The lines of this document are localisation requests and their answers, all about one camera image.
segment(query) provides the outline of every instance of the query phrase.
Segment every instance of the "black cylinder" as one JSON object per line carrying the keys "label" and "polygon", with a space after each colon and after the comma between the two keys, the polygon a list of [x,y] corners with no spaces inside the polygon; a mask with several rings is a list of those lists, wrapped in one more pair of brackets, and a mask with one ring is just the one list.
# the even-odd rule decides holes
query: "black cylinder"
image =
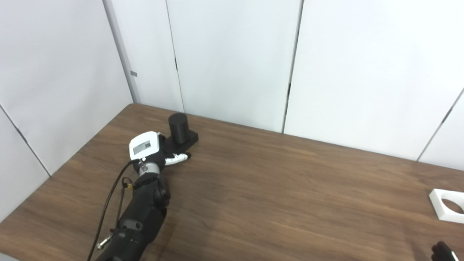
{"label": "black cylinder", "polygon": [[171,115],[168,121],[173,141],[177,144],[186,143],[190,139],[187,115],[176,113]]}

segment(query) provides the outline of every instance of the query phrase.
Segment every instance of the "circular hole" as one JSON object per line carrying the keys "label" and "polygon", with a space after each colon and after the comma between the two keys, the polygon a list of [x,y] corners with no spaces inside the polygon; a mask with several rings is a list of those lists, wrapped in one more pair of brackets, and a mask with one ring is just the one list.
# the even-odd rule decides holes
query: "circular hole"
{"label": "circular hole", "polygon": [[456,203],[453,201],[447,200],[447,199],[442,199],[441,200],[445,206],[447,206],[449,209],[453,210],[456,213],[464,214],[464,210]]}

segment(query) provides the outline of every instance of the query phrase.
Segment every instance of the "white wall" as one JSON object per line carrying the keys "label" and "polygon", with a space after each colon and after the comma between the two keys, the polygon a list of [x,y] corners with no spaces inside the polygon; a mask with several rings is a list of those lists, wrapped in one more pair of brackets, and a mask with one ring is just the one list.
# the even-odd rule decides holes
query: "white wall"
{"label": "white wall", "polygon": [[165,0],[105,0],[135,101],[183,111]]}
{"label": "white wall", "polygon": [[1,1],[0,35],[0,104],[50,173],[132,102],[101,1]]}
{"label": "white wall", "polygon": [[461,96],[446,121],[420,158],[421,162],[464,170],[464,97]]}
{"label": "white wall", "polygon": [[300,0],[168,0],[186,113],[281,131]]}
{"label": "white wall", "polygon": [[306,1],[284,132],[416,160],[464,86],[463,10]]}
{"label": "white wall", "polygon": [[0,110],[0,222],[47,178],[45,169]]}

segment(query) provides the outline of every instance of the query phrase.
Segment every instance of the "cable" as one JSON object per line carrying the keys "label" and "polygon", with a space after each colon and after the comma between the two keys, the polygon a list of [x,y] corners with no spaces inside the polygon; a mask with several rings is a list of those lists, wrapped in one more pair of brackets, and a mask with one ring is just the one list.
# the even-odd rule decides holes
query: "cable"
{"label": "cable", "polygon": [[100,231],[102,230],[102,225],[103,225],[103,220],[105,219],[106,209],[108,208],[108,204],[110,202],[111,196],[113,195],[113,192],[115,191],[115,188],[117,186],[117,183],[118,183],[119,179],[121,179],[121,176],[124,174],[124,172],[126,171],[126,169],[130,165],[132,165],[132,164],[134,164],[136,162],[139,162],[139,161],[140,161],[139,159],[136,159],[136,160],[131,160],[131,161],[127,162],[127,164],[124,166],[124,168],[121,170],[121,172],[117,176],[117,178],[116,178],[116,180],[115,180],[115,182],[113,184],[113,187],[111,188],[110,193],[108,194],[108,197],[106,198],[105,204],[103,205],[102,215],[100,216],[100,222],[98,223],[97,234],[95,235],[95,239],[93,240],[92,248],[90,249],[90,253],[89,253],[89,256],[87,257],[87,261],[90,261],[92,259],[93,251],[95,250],[95,246],[97,245],[98,237],[100,236]]}
{"label": "cable", "polygon": [[119,221],[119,215],[121,214],[121,208],[122,208],[122,202],[124,201],[124,185],[121,188],[121,199],[119,200],[119,207],[117,208],[117,214],[116,214],[116,223],[115,223],[115,230],[117,228],[117,223]]}
{"label": "cable", "polygon": [[121,199],[119,200],[119,207],[117,209],[117,214],[116,214],[116,222],[115,222],[115,227],[114,229],[117,228],[117,223],[119,222],[119,216],[121,215],[121,209],[122,209],[122,203],[124,201],[124,194],[125,194],[125,189],[126,188],[132,188],[132,186],[134,185],[134,183],[132,182],[132,180],[128,177],[122,177],[122,180],[121,180]]}

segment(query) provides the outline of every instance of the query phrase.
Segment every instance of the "table surface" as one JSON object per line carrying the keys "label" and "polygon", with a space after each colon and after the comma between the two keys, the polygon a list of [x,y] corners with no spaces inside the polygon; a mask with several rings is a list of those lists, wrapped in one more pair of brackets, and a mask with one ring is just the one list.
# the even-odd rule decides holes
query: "table surface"
{"label": "table surface", "polygon": [[[0,224],[0,252],[85,260],[129,141],[169,134],[172,113],[125,108]],[[189,125],[200,141],[163,172],[171,204],[144,261],[429,261],[439,240],[464,258],[464,225],[439,221],[428,199],[433,188],[463,190],[462,171],[198,116]]]}

